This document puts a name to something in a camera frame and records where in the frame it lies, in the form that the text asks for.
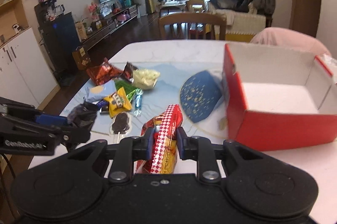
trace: green snack package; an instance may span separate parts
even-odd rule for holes
[[[134,94],[138,92],[140,89],[132,86],[124,80],[115,81],[116,89],[119,90],[121,87],[124,87],[126,97],[129,101],[132,101]]]

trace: wooden chair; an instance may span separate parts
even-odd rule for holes
[[[203,12],[205,10],[204,0],[188,0],[186,1],[186,9],[190,12]]]
[[[203,24],[203,30],[201,33],[195,31],[195,38],[199,39],[201,34],[201,39],[206,39],[206,25],[211,25],[211,39],[215,40],[214,26],[220,26],[219,40],[226,39],[226,25],[227,22],[218,15],[209,13],[194,13],[194,12],[182,12],[176,14],[170,14],[163,16],[158,19],[160,36],[163,40],[169,39],[166,36],[165,26],[170,26],[170,32],[173,39],[184,39],[185,35],[183,32],[182,24],[185,23],[187,26],[187,39],[191,39],[190,27],[192,24]]]

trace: red checkered snack bag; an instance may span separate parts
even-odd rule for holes
[[[176,129],[181,126],[183,115],[179,105],[169,105],[164,113],[149,120],[142,127],[141,136],[146,129],[153,127],[154,142],[150,160],[137,162],[137,173],[172,174],[177,163]]]

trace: cable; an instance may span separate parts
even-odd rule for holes
[[[0,168],[0,180],[1,180],[2,190],[3,190],[3,193],[5,195],[5,199],[7,201],[9,210],[11,211],[11,214],[12,214],[14,220],[16,220],[16,217],[15,217],[14,212],[13,212],[12,205],[9,202],[9,197],[8,197],[8,193],[7,193],[7,190],[6,190],[6,187],[5,187],[5,181],[4,181],[3,176],[2,176],[2,170],[1,170],[1,168]]]
[[[7,165],[12,173],[12,176],[13,176],[13,179],[15,179],[15,173],[14,173],[14,170],[13,170],[13,167],[11,165],[11,163],[9,162],[9,159],[6,157],[5,154],[1,154],[1,156],[5,159],[5,161],[7,162]]]

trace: open cardboard box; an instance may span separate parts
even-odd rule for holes
[[[230,139],[271,151],[337,137],[337,87],[312,53],[227,43],[223,85]]]

